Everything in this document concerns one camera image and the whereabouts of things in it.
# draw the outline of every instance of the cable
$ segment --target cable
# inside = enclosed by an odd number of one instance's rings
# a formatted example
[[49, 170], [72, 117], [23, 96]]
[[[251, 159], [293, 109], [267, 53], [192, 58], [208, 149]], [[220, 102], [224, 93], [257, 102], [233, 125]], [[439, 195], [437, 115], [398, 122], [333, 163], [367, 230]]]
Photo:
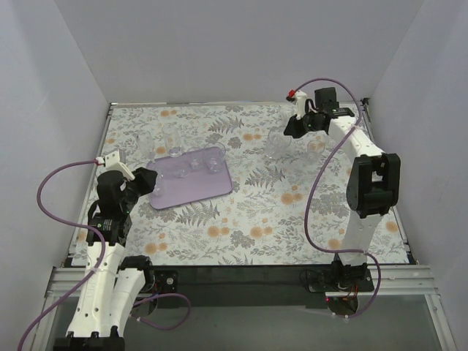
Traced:
[[[98, 229], [96, 228], [93, 228], [93, 227], [90, 227], [88, 225], [84, 225], [84, 224], [79, 224], [79, 223], [74, 223], [74, 222], [71, 222], [71, 221], [67, 221], [66, 219], [62, 219], [60, 217], [57, 217], [56, 215], [52, 214], [51, 212], [49, 212], [45, 207], [44, 205], [42, 204], [42, 200], [41, 200], [41, 195], [42, 195], [42, 190], [44, 189], [44, 185], [55, 175], [57, 174], [58, 172], [60, 172], [61, 170], [65, 170], [67, 168], [70, 168], [70, 167], [74, 167], [74, 166], [80, 166], [80, 165], [90, 165], [90, 164], [97, 164], [97, 160], [93, 159], [91, 161], [83, 161], [83, 162], [74, 162], [74, 163], [70, 163], [68, 165], [65, 165], [65, 166], [61, 166], [60, 168], [57, 168], [56, 170], [52, 171], [47, 177], [44, 178], [44, 180], [42, 181], [42, 183], [39, 185], [39, 188], [37, 189], [37, 196], [36, 196], [36, 200], [37, 200], [37, 205], [39, 206], [39, 208], [41, 209], [42, 212], [44, 212], [47, 216], [49, 216], [51, 219], [54, 219], [56, 220], [57, 222], [60, 222], [60, 223], [63, 223], [63, 224], [67, 224], [67, 225], [71, 225], [73, 227], [79, 227], [79, 228], [84, 228], [84, 229], [87, 229], [87, 230], [91, 230], [93, 231], [100, 239], [101, 241], [101, 244], [102, 244], [102, 248], [101, 248], [101, 253], [99, 254], [99, 258], [97, 259], [97, 262], [96, 262], [96, 265], [94, 266], [94, 270], [98, 269], [98, 267], [101, 265], [101, 262], [102, 260], [104, 259], [104, 253], [105, 253], [105, 239], [104, 239], [104, 236], [102, 236], [101, 232], [98, 231]], [[32, 329], [34, 328], [34, 326], [40, 322], [40, 320], [42, 318], [44, 318], [47, 313], [49, 313], [50, 311], [52, 311], [54, 308], [56, 308], [60, 303], [64, 302], [65, 299], [67, 299], [71, 294], [73, 294], [76, 290], [78, 290], [83, 284], [85, 284], [94, 274], [94, 270], [90, 271], [83, 279], [81, 279], [72, 289], [68, 290], [61, 298], [59, 298], [55, 303], [53, 303], [52, 305], [50, 305], [46, 310], [44, 310], [43, 313], [41, 313], [30, 325], [29, 327], [27, 327], [27, 329], [25, 330], [24, 334], [21, 336], [21, 339], [20, 339], [20, 342], [18, 343], [18, 351], [21, 351], [23, 349], [23, 345], [24, 345], [24, 341], [26, 340], [26, 337], [28, 336], [28, 334], [32, 331]]]
[[343, 83], [341, 83], [341, 82], [339, 82], [337, 80], [331, 79], [331, 78], [315, 78], [315, 79], [308, 80], [305, 83], [301, 84], [295, 91], [297, 92], [299, 89], [303, 88], [304, 86], [307, 86], [310, 83], [318, 82], [318, 81], [332, 82], [332, 83], [335, 83], [335, 84], [338, 84], [339, 86], [341, 86], [351, 96], [352, 101], [355, 103], [356, 107], [358, 108], [358, 119], [356, 120], [356, 123], [354, 123], [354, 125], [351, 127], [349, 132], [343, 137], [343, 139], [332, 150], [330, 155], [327, 157], [327, 159], [323, 163], [323, 166], [320, 168], [320, 171], [319, 171], [317, 177], [315, 178], [314, 184], [312, 185], [312, 189], [311, 189], [310, 194], [309, 194], [309, 199], [307, 200], [306, 213], [305, 213], [305, 216], [304, 216], [304, 230], [305, 230], [305, 233], [306, 233], [307, 241], [312, 245], [312, 247], [314, 247], [314, 249], [316, 249], [318, 251], [325, 252], [325, 253], [328, 253], [328, 254], [341, 254], [341, 253], [347, 253], [347, 252], [365, 254], [367, 257], [370, 257], [375, 262], [375, 265], [377, 267], [377, 285], [376, 285], [376, 287], [374, 289], [374, 294], [370, 298], [369, 302], [359, 312], [357, 312], [357, 313], [355, 313], [355, 314], [353, 314], [351, 316], [346, 317], [346, 318], [354, 318], [354, 317], [361, 316], [362, 313], [364, 313], [372, 305], [375, 298], [377, 297], [377, 293], [379, 292], [379, 288], [380, 288], [380, 283], [382, 282], [382, 271], [380, 270], [380, 264], [377, 261], [377, 258], [373, 254], [371, 254], [369, 252], [365, 252], [365, 251], [363, 251], [361, 249], [330, 250], [330, 249], [324, 249], [324, 248], [316, 245], [316, 243], [314, 243], [312, 241], [311, 237], [310, 237], [308, 226], [309, 226], [310, 206], [312, 204], [312, 198], [314, 196], [314, 193], [317, 190], [318, 183], [319, 183], [320, 179], [322, 178], [323, 173], [325, 172], [325, 169], [328, 166], [328, 164], [330, 163], [333, 156], [335, 156], [336, 152], [343, 146], [344, 142], [347, 140], [347, 138], [350, 137], [350, 135], [355, 131], [356, 127], [361, 122], [361, 119], [363, 118], [363, 113], [362, 113], [361, 109], [359, 108], [358, 101], [355, 98], [354, 94], [351, 92], [351, 90], [349, 90], [348, 87], [346, 87]]
[[187, 302], [187, 313], [185, 314], [184, 318], [182, 318], [175, 325], [171, 325], [170, 327], [165, 327], [163, 325], [157, 325], [156, 323], [150, 322], [149, 320], [145, 320], [145, 319], [143, 319], [141, 317], [138, 317], [138, 316], [135, 316], [133, 314], [131, 314], [131, 316], [133, 318], [135, 318], [138, 322], [143, 322], [146, 325], [150, 325], [151, 327], [159, 329], [161, 331], [172, 331], [172, 330], [180, 327], [182, 324], [184, 324], [184, 322], [190, 317], [190, 314], [192, 313], [192, 304], [190, 303], [189, 298], [186, 297], [185, 295], [177, 294], [177, 293], [169, 293], [169, 294], [163, 294], [163, 295], [156, 295], [155, 294], [153, 296], [150, 296], [149, 298], [144, 298], [143, 300], [138, 301], [137, 303], [135, 303], [133, 305], [133, 307], [139, 306], [142, 303], [146, 303], [146, 302], [149, 302], [149, 301], [152, 301], [152, 300], [157, 300], [159, 298], [170, 298], [170, 297], [181, 298], [181, 299], [185, 300], [185, 302]]

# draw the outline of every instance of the gray wall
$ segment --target gray wall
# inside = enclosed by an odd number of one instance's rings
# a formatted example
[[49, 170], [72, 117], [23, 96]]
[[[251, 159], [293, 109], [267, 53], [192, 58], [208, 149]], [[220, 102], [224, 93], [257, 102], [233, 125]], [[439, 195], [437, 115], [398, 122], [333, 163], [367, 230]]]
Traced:
[[371, 98], [377, 141], [401, 156], [399, 209], [468, 350], [468, 1], [426, 0]]
[[[96, 156], [107, 102], [53, 0], [0, 1], [0, 52], [0, 350], [16, 350], [72, 235], [39, 211], [37, 187]], [[90, 172], [53, 178], [45, 205], [77, 219]]]
[[207, 102], [318, 76], [370, 97], [423, 0], [56, 3], [108, 101]]

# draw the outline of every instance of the metal frame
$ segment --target metal frame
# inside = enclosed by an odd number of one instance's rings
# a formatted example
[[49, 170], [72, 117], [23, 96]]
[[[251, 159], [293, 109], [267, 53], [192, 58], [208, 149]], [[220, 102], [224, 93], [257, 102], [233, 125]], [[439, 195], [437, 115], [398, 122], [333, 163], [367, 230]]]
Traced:
[[[279, 105], [275, 102], [243, 102], [242, 105]], [[110, 104], [110, 109], [107, 114], [107, 121], [105, 129], [102, 135], [101, 142], [99, 144], [98, 155], [100, 154], [105, 141], [105, 135], [110, 122], [110, 117], [113, 114], [113, 109], [118, 107], [151, 107], [151, 106], [216, 106], [216, 105], [239, 105], [239, 102], [216, 102], [216, 103], [196, 103], [196, 104]], [[369, 131], [369, 136], [373, 140], [373, 134], [370, 128], [369, 115], [364, 105], [364, 122]], [[88, 190], [86, 197], [91, 191], [92, 184], [94, 182], [94, 176], [96, 174], [96, 168], [93, 169], [91, 179], [88, 184]], [[396, 208], [393, 208], [403, 242], [407, 246], [407, 237], [404, 229], [401, 225], [399, 213]], [[80, 220], [83, 218], [86, 212], [86, 203], [80, 212]], [[73, 255], [76, 244], [75, 231], [72, 237], [72, 243], [70, 244], [69, 255]], [[371, 271], [372, 279], [377, 279], [377, 269], [373, 266], [369, 267]], [[52, 303], [56, 302], [61, 296], [64, 295], [71, 287], [76, 285], [84, 275], [84, 268], [54, 268], [49, 281], [48, 289], [45, 293], [45, 302], [43, 310], [48, 308]], [[372, 292], [360, 292], [360, 295], [371, 295]], [[341, 295], [339, 292], [327, 292], [326, 296], [337, 296]], [[430, 267], [426, 265], [383, 265], [382, 266], [382, 284], [380, 287], [379, 295], [424, 295], [426, 297], [426, 303], [428, 305], [430, 315], [439, 338], [439, 342], [443, 350], [453, 351], [456, 350], [456, 346], [450, 332], [445, 314], [440, 303], [440, 296], [438, 295], [438, 289], [434, 281], [434, 277], [431, 273]], [[72, 294], [70, 297], [78, 297], [79, 290]], [[48, 314], [37, 326], [36, 333], [31, 345], [33, 351], [42, 351], [46, 348], [48, 338], [53, 326], [53, 321], [56, 317], [56, 310], [53, 310]]]

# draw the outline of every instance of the tray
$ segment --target tray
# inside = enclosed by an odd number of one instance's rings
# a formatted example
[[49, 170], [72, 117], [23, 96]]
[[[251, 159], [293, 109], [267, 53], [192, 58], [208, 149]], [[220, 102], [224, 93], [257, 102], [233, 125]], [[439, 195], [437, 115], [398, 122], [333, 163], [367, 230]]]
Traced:
[[[186, 154], [201, 155], [202, 152], [203, 150], [196, 150]], [[168, 156], [155, 159], [154, 162], [149, 162], [147, 167], [163, 167], [169, 170], [178, 162], [177, 158]], [[233, 190], [233, 181], [225, 162], [224, 169], [217, 173], [211, 173], [205, 165], [198, 170], [192, 170], [186, 178], [176, 178], [171, 172], [166, 172], [163, 189], [164, 194], [161, 196], [149, 195], [150, 204], [156, 210], [229, 194]]]

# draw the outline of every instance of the floral tablecloth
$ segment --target floral tablecloth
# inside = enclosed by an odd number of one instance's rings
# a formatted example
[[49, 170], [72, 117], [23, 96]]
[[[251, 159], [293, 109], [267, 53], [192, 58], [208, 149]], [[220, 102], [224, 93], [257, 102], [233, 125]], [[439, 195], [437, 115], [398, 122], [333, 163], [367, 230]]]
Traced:
[[[158, 156], [165, 156], [161, 128], [174, 123], [185, 149], [224, 143], [234, 183], [229, 195], [162, 211], [150, 206], [148, 196], [140, 198], [132, 211], [126, 255], [148, 255], [154, 265], [329, 263], [333, 255], [306, 241], [303, 218], [312, 183], [335, 143], [325, 133], [309, 133], [294, 140], [281, 159], [266, 159], [268, 131], [284, 126], [282, 109], [283, 104], [115, 108], [102, 154], [122, 148], [131, 170], [144, 166], [148, 160], [138, 151], [135, 135], [148, 130]], [[323, 155], [312, 160], [306, 154], [311, 140], [328, 141]], [[350, 168], [339, 151], [312, 201], [310, 232], [322, 247], [341, 246], [350, 215], [345, 198]], [[95, 185], [88, 205], [97, 198]], [[86, 263], [85, 237], [84, 230], [77, 233], [73, 265]], [[370, 251], [381, 263], [407, 263], [393, 212], [377, 228]]]

